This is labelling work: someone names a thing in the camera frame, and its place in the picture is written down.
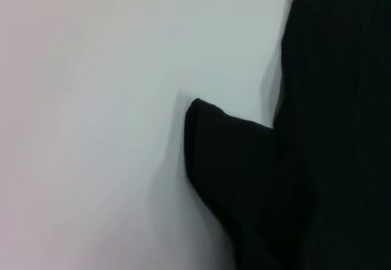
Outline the black t-shirt with FREE print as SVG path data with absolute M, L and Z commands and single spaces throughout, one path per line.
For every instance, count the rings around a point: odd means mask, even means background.
M 391 0 L 293 0 L 272 128 L 200 99 L 186 174 L 235 270 L 391 270 Z

